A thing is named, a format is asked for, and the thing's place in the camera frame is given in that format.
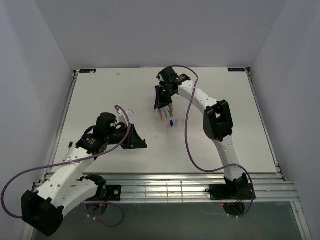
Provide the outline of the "pink highlighter pen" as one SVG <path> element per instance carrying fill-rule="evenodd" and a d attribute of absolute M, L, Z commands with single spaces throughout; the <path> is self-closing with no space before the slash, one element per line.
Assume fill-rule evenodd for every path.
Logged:
<path fill-rule="evenodd" d="M 159 112 L 160 119 L 163 120 L 162 109 L 159 109 L 158 112 Z"/>

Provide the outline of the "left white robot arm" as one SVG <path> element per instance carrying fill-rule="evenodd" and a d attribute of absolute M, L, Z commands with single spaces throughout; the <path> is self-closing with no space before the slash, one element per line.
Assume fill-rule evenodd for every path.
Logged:
<path fill-rule="evenodd" d="M 35 191 L 26 191 L 21 198 L 22 220 L 49 237 L 61 226 L 64 217 L 75 207 L 89 200 L 96 206 L 110 200 L 106 180 L 97 174 L 83 176 L 108 146 L 124 150 L 146 149 L 144 139 L 130 123 L 131 109 L 119 116 L 103 112 L 81 138 L 69 144 L 69 151 L 58 170 Z"/>

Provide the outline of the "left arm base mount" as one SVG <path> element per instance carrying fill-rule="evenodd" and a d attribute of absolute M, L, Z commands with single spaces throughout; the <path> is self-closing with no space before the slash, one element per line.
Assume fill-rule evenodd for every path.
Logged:
<path fill-rule="evenodd" d="M 90 180 L 97 186 L 94 196 L 88 198 L 88 201 L 120 201 L 121 200 L 121 185 L 108 185 L 106 180 L 97 174 L 89 174 L 84 177 Z"/>

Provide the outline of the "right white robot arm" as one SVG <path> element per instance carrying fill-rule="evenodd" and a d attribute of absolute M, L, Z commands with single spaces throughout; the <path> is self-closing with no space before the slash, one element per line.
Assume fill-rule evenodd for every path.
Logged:
<path fill-rule="evenodd" d="M 197 87 L 186 74 L 177 74 L 174 66 L 168 66 L 157 74 L 159 84 L 155 86 L 154 109 L 160 110 L 173 103 L 172 97 L 178 95 L 189 101 L 203 115 L 203 131 L 214 143 L 222 167 L 226 184 L 226 194 L 237 199 L 244 193 L 249 181 L 233 144 L 233 119 L 229 103 L 210 97 Z"/>

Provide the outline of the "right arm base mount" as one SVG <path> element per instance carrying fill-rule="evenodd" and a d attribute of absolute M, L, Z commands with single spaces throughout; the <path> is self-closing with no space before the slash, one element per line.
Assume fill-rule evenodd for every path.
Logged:
<path fill-rule="evenodd" d="M 210 184 L 204 190 L 209 193 L 211 200 L 251 200 L 256 199 L 256 194 L 253 193 L 253 186 L 248 183 L 244 188 L 235 190 L 225 184 Z"/>

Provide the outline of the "yellow highlighter pen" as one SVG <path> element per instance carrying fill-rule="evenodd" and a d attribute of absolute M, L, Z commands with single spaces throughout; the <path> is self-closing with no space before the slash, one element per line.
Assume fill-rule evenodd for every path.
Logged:
<path fill-rule="evenodd" d="M 175 115 L 175 112 L 174 112 L 174 107 L 173 107 L 173 104 L 172 104 L 172 103 L 170 104 L 170 107 L 171 107 L 171 114 L 172 114 L 172 116 L 174 116 L 174 115 Z"/>

